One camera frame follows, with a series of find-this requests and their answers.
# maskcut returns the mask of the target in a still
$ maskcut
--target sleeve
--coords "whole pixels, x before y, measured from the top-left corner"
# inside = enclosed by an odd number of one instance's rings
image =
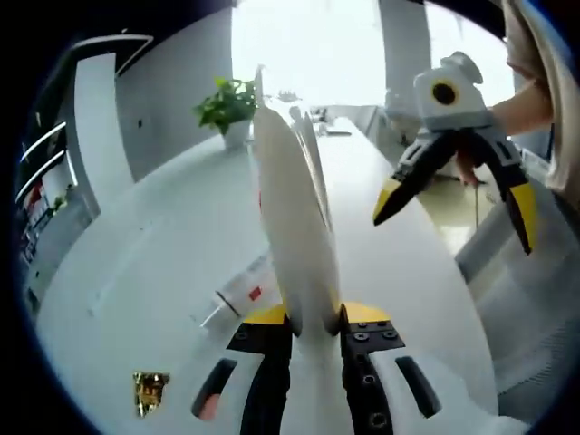
[[[520,10],[521,1],[502,0],[506,19],[507,64],[526,79],[546,82],[544,63],[536,38]]]

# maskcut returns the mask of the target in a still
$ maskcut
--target person's hand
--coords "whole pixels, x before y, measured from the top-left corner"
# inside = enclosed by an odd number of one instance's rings
[[[459,178],[461,179],[461,182],[476,187],[479,184],[479,180],[473,170],[475,164],[473,163],[473,159],[469,153],[464,148],[459,148],[455,161],[459,170]]]

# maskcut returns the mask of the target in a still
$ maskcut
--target robotic arm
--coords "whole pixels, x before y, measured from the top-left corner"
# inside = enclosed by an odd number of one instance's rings
[[[476,166],[489,166],[522,247],[530,254],[536,243],[534,190],[521,168],[516,147],[495,123],[473,83],[482,83],[481,73],[461,52],[442,59],[440,68],[415,78],[415,98],[423,128],[385,182],[373,222],[378,226],[398,213],[459,147],[468,146]]]

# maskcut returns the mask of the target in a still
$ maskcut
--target white pot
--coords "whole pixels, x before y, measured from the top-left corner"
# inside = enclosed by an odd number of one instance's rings
[[[224,134],[224,142],[226,143],[226,150],[235,150],[244,146],[244,142],[250,132],[250,124],[252,121],[239,121],[230,124],[229,128]]]

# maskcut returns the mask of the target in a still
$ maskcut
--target gold sticker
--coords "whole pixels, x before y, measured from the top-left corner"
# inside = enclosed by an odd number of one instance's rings
[[[169,382],[168,373],[135,372],[135,406],[137,415],[144,418],[161,405],[163,387]]]

